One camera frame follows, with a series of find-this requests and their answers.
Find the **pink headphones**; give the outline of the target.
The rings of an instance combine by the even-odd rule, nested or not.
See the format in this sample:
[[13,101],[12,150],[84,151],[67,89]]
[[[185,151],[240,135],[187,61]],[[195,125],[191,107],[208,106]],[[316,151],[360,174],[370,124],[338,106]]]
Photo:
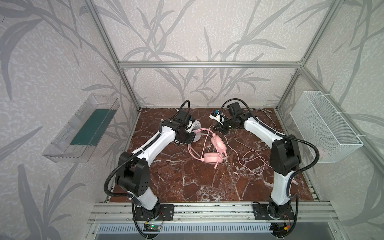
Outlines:
[[[198,156],[198,152],[193,149],[191,144],[187,144],[187,149],[193,159],[205,164],[214,165],[214,169],[216,170],[218,165],[228,157],[227,146],[211,129],[201,128],[197,130],[197,132],[206,133],[202,153]],[[211,147],[213,147],[215,151],[205,153],[204,149],[207,144],[208,137],[210,137]]]

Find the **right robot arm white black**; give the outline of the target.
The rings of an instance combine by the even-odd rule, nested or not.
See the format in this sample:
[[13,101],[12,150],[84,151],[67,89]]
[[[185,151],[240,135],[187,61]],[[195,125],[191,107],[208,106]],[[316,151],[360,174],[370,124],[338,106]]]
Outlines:
[[[269,127],[254,115],[250,107],[241,99],[233,98],[227,103],[230,118],[224,114],[224,106],[210,114],[210,118],[216,120],[215,130],[226,135],[230,129],[244,129],[267,144],[271,149],[270,164],[274,170],[274,187],[269,198],[271,214],[282,214],[291,206],[291,185],[296,175],[311,169],[320,159],[319,149],[312,143],[296,138],[293,135],[285,135]],[[299,143],[304,144],[315,152],[314,160],[307,166],[297,169],[302,162]]]

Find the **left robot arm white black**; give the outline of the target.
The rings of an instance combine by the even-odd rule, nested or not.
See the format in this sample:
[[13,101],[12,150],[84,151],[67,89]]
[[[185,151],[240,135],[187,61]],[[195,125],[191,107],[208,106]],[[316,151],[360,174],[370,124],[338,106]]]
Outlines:
[[150,188],[150,166],[170,143],[191,144],[196,136],[192,128],[195,119],[190,112],[178,110],[170,119],[161,121],[158,131],[141,147],[131,153],[123,152],[117,167],[104,183],[110,197],[128,197],[138,207],[152,211],[160,204]]

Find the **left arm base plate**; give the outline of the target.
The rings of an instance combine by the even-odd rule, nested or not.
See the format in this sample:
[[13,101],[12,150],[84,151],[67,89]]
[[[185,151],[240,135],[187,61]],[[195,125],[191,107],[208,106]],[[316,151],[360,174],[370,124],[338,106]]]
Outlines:
[[137,221],[165,220],[172,221],[174,218],[175,205],[157,204],[152,210],[143,207],[134,208],[134,216]]

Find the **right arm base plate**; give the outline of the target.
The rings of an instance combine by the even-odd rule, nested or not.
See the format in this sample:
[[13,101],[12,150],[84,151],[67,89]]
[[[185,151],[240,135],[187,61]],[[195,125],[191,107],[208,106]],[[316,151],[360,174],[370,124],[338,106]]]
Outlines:
[[284,220],[285,217],[288,217],[289,220],[293,220],[295,218],[295,211],[292,208],[291,202],[284,205],[254,202],[252,208],[255,220]]

